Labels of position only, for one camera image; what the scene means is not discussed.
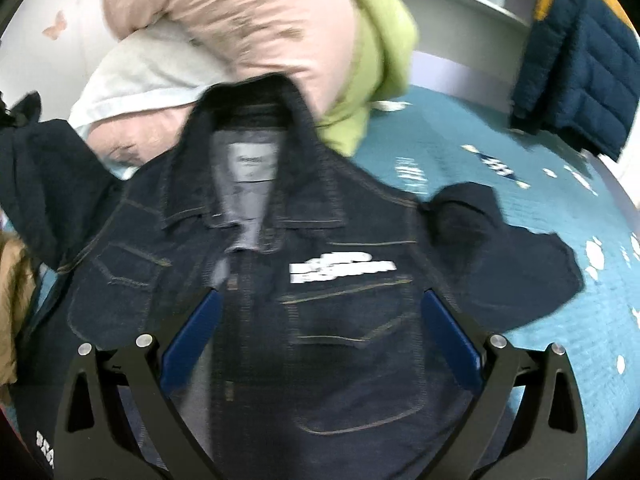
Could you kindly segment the dark denim jacket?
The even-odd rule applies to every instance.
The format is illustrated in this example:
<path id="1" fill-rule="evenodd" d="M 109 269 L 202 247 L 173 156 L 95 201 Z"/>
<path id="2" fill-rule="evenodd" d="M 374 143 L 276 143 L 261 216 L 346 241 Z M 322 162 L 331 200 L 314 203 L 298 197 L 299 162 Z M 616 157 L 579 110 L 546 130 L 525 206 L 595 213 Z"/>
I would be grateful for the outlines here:
<path id="1" fill-rule="evenodd" d="M 419 200 L 332 151 L 281 75 L 208 89 L 127 180 L 68 122 L 4 118 L 1 206 L 58 276 L 10 389 L 47 474 L 78 347 L 132 344 L 201 288 L 221 320 L 170 400 L 226 477 L 412 479 L 471 400 L 423 325 L 424 292 L 504 333 L 584 287 L 573 249 L 506 223 L 492 188 Z"/>

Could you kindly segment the tan folded trousers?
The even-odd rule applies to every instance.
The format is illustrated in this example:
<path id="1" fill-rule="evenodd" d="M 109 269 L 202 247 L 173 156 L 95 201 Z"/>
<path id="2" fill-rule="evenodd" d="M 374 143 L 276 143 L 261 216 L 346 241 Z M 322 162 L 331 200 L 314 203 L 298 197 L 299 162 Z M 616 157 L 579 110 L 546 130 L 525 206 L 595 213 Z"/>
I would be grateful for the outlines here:
<path id="1" fill-rule="evenodd" d="M 0 247 L 1 403 L 9 405 L 9 385 L 16 382 L 15 339 L 25 321 L 37 280 L 32 258 L 14 233 L 1 232 Z"/>

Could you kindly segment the navy yellow puffer jacket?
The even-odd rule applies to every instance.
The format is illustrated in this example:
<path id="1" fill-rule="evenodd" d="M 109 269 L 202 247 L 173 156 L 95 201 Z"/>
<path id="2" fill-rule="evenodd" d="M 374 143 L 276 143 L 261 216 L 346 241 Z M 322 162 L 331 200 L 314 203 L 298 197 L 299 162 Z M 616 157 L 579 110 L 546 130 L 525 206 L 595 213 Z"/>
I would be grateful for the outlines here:
<path id="1" fill-rule="evenodd" d="M 537 0 L 510 126 L 617 160 L 639 106 L 639 41 L 618 0 Z"/>

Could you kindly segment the white pillow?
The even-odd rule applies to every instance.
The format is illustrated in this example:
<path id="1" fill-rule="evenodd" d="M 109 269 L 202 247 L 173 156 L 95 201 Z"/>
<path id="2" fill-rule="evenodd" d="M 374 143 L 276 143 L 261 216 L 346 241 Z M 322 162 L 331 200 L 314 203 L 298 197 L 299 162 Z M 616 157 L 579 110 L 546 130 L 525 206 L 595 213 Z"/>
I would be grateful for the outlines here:
<path id="1" fill-rule="evenodd" d="M 87 135 L 96 122 L 196 102 L 228 67 L 180 24 L 159 20 L 119 41 L 89 77 L 68 122 Z"/>

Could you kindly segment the green duvet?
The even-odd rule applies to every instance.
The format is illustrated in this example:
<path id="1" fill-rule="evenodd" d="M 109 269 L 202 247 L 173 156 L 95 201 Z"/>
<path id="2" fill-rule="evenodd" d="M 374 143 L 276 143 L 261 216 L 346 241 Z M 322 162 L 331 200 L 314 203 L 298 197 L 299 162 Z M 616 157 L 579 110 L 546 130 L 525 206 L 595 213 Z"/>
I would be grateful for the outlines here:
<path id="1" fill-rule="evenodd" d="M 372 104 L 408 91 L 418 26 L 402 0 L 352 0 L 356 36 L 345 83 L 319 125 L 322 141 L 350 157 L 367 134 Z"/>

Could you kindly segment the pink duvet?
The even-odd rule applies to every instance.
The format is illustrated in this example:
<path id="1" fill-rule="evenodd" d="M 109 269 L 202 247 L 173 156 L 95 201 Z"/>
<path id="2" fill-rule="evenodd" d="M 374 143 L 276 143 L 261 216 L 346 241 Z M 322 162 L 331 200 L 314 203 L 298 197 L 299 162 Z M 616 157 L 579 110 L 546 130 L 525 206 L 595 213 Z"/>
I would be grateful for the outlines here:
<path id="1" fill-rule="evenodd" d="M 362 115 L 344 103 L 360 33 L 354 0 L 102 0 L 124 39 L 159 18 L 183 26 L 228 65 L 234 80 L 282 73 L 296 83 L 322 141 L 355 153 Z"/>

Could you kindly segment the lilac wall shelf unit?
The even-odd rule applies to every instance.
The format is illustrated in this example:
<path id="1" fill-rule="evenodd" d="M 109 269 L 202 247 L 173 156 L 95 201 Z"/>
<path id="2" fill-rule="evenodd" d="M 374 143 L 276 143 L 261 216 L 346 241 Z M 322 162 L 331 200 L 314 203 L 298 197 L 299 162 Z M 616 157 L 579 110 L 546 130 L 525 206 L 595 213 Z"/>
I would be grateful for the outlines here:
<path id="1" fill-rule="evenodd" d="M 536 0 L 402 0 L 418 24 L 411 83 L 502 107 Z"/>

